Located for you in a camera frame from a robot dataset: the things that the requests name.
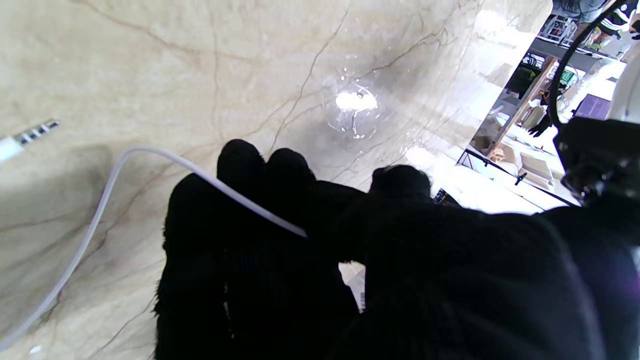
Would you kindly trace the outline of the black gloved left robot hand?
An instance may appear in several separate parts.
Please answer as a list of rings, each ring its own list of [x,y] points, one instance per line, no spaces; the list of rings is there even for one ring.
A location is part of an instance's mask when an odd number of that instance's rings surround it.
[[[608,360],[639,357],[639,203],[601,198],[583,207],[546,210],[565,240],[598,317]]]

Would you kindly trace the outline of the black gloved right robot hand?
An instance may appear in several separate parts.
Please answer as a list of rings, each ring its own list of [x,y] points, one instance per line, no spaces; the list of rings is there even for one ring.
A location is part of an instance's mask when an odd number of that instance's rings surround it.
[[[156,360],[606,360],[592,288],[534,216],[436,205],[400,165],[370,191],[317,180],[300,153],[229,141],[218,178],[167,206]]]

